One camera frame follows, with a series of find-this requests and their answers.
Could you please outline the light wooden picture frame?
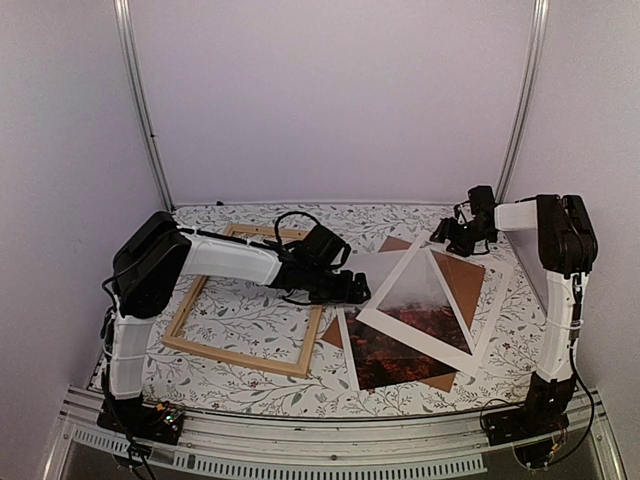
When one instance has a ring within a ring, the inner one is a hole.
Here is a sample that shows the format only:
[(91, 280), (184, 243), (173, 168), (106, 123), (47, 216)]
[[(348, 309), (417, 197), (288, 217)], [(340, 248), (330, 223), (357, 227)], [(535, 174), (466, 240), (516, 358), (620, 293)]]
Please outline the light wooden picture frame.
[(250, 241), (274, 237), (270, 227), (230, 224), (230, 241), (191, 235), (182, 275), (193, 283), (162, 338), (168, 348), (283, 376), (305, 378), (323, 308), (297, 306), (261, 282), (275, 278), (267, 252)]

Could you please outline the white mat board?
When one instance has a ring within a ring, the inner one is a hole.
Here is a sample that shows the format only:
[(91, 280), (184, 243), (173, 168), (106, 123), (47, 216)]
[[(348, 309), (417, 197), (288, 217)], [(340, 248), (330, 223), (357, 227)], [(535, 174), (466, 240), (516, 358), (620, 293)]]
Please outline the white mat board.
[[(502, 303), (513, 275), (513, 266), (495, 259), (471, 259), (465, 267), (480, 268), (483, 276), (496, 282), (493, 294), (486, 301), (487, 309), (472, 315), (467, 326), (457, 293), (468, 298), (463, 289), (470, 284), (467, 273), (455, 273), (453, 280), (445, 277), (453, 271), (458, 258), (447, 254), (427, 241), (422, 233), (411, 246), (399, 253), (398, 262), (357, 316), (357, 320), (407, 345), (408, 347), (445, 363), (469, 376), (480, 367), (492, 338)], [(451, 310), (466, 349), (458, 348), (426, 332), (420, 325), (403, 320), (403, 312), (416, 313), (418, 319), (440, 326), (447, 310)]]

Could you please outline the red forest landscape photo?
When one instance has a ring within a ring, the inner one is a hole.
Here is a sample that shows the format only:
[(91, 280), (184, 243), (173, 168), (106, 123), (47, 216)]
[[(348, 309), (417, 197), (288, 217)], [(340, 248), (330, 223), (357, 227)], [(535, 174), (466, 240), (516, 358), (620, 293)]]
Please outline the red forest landscape photo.
[[(471, 324), (479, 300), (485, 269), (450, 255), (422, 248), (399, 274), (392, 270), (404, 256), (398, 251), (354, 257), (349, 266), (366, 274), (372, 292), (387, 278), (393, 284), (376, 310), (408, 325), (413, 334), (431, 336), (456, 351), (474, 348)], [(411, 348), (358, 319), (357, 306), (339, 311), (336, 322), (354, 389), (372, 390), (430, 379), (443, 390), (456, 369)]]

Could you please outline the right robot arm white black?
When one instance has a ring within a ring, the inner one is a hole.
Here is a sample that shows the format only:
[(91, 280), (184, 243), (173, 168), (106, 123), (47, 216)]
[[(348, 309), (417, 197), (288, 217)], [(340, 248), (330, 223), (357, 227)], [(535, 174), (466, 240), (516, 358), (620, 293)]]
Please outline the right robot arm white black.
[(469, 190), (465, 203), (471, 219), (466, 219), (458, 204), (454, 215), (441, 220), (430, 236), (432, 242), (445, 243), (450, 253), (469, 257), (477, 243), (495, 243), (500, 232), (537, 232), (538, 256), (548, 286), (546, 330), (528, 390), (535, 400), (518, 412), (516, 421), (524, 435), (537, 436), (554, 422), (554, 405), (567, 402), (575, 389), (575, 353), (597, 239), (578, 195), (539, 194), (498, 204), (489, 186), (478, 186)]

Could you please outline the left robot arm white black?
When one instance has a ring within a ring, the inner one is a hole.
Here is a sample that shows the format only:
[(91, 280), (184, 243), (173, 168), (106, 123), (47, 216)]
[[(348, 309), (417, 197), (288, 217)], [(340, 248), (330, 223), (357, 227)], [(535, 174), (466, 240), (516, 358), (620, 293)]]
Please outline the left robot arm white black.
[(305, 292), (312, 306), (361, 305), (371, 292), (363, 273), (345, 269), (350, 245), (320, 222), (300, 239), (286, 241), (279, 228), (255, 242), (179, 224), (154, 213), (116, 253), (102, 290), (111, 300), (101, 336), (108, 362), (107, 391), (115, 398), (111, 419), (128, 434), (148, 426), (142, 393), (148, 338), (168, 306), (177, 281), (196, 275), (248, 281), (287, 294)]

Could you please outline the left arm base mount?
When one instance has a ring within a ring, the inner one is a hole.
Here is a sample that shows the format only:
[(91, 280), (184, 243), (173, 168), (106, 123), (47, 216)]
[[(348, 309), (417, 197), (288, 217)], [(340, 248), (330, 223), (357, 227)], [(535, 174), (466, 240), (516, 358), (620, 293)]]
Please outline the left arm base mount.
[(97, 425), (133, 439), (177, 445), (184, 425), (184, 409), (169, 401), (145, 404), (142, 395), (116, 400), (109, 389), (107, 371), (101, 375), (103, 404)]

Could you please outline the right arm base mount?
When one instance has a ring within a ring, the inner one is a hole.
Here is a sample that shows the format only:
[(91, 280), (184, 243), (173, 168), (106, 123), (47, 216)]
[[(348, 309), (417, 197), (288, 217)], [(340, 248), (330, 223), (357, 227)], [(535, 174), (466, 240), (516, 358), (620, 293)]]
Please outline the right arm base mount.
[(531, 419), (523, 402), (490, 399), (480, 410), (479, 424), (490, 446), (510, 444), (522, 467), (540, 470), (548, 468), (566, 444), (569, 419), (566, 413)]

